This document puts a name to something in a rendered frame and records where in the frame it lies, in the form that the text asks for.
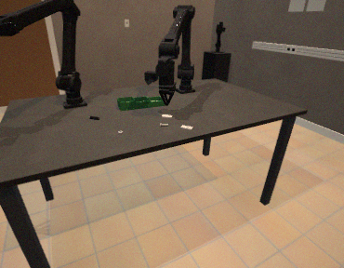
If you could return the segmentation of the green rack of bins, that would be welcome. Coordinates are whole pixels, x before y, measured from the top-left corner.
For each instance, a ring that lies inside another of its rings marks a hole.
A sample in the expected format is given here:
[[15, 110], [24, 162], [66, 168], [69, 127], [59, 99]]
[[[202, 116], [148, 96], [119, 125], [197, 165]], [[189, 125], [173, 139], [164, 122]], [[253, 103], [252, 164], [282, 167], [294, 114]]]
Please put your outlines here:
[[161, 97], [117, 98], [117, 103], [120, 111], [165, 106]]

